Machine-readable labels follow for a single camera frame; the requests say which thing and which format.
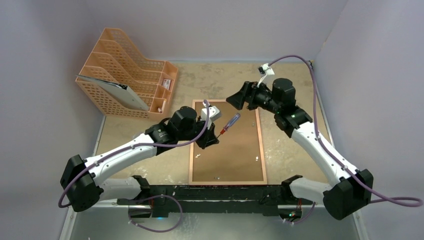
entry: black metal base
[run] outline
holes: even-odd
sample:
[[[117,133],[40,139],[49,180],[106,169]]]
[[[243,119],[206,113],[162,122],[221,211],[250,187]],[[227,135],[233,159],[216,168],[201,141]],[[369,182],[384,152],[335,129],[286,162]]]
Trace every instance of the black metal base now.
[[[185,213],[255,213],[284,218],[278,206],[297,205],[299,200],[291,195],[289,185],[284,182],[281,185],[149,185],[145,178],[133,177],[141,185],[141,194],[133,200],[118,199],[118,205],[149,205],[143,199],[163,194],[177,199]],[[302,202],[312,204],[306,199]],[[166,218],[169,213],[179,212],[176,203],[164,197],[154,199],[151,214],[137,217]]]

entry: table surface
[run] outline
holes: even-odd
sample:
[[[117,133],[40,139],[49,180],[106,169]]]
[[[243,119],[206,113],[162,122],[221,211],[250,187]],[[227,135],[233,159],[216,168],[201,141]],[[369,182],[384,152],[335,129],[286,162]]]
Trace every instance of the table surface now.
[[[303,206],[303,214],[310,210]],[[171,213],[165,218],[139,218],[148,228],[164,230],[178,221]],[[128,207],[91,207],[78,212],[71,240],[359,240],[353,216],[338,221],[324,207],[316,207],[309,218],[294,227],[283,224],[279,216],[255,213],[184,213],[176,229],[155,233],[128,224]]]
[[[262,63],[174,64],[178,67],[179,76],[171,100],[170,115],[182,106],[191,107],[195,99],[225,99],[239,91],[244,81],[258,81],[258,66]],[[272,68],[275,76],[267,78],[265,82],[270,86],[274,79],[290,79],[296,89],[297,105],[312,116],[313,84],[308,67],[304,63],[276,63]],[[319,130],[329,140],[318,103],[317,109]],[[268,184],[280,184],[293,175],[327,183],[326,177],[306,151],[278,129],[273,114],[260,109],[259,119]],[[106,117],[96,154],[131,141],[134,135],[143,133],[153,124],[155,122],[145,119]],[[141,175],[150,184],[186,185],[189,183],[189,160],[190,146],[178,147],[133,164],[113,175],[113,178]]]

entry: screwdriver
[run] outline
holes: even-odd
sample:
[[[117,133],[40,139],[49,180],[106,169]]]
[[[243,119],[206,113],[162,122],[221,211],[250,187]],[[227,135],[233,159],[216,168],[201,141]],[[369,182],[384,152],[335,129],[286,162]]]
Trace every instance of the screwdriver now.
[[[231,126],[234,125],[234,123],[237,122],[237,120],[239,120],[240,118],[240,113],[236,113],[229,121],[228,123],[222,128],[221,132],[219,133],[219,135],[216,138],[219,138],[222,134],[224,134]]]

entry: brown board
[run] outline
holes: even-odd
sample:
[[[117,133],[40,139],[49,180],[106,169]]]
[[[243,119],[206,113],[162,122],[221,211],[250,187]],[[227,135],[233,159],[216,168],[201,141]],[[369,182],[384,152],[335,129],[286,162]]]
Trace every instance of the brown board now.
[[[193,100],[200,115],[203,100]],[[209,100],[222,116],[214,121],[218,135],[227,122],[240,113],[240,119],[221,135],[219,144],[201,149],[190,145],[190,185],[263,185],[267,184],[261,125],[258,110],[238,111],[225,100]]]

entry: gray wall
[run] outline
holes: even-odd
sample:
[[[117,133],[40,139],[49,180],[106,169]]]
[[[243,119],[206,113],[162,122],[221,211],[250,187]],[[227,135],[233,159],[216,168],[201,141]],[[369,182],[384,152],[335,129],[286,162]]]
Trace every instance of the gray wall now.
[[[88,0],[99,27],[122,28],[150,58],[313,59],[347,0]]]
[[[350,0],[316,58],[336,148],[374,189],[424,198],[424,1]],[[424,207],[363,209],[371,239],[422,239]]]
[[[57,239],[62,171],[102,119],[74,83],[100,33],[84,0],[3,0],[0,23],[0,238]]]

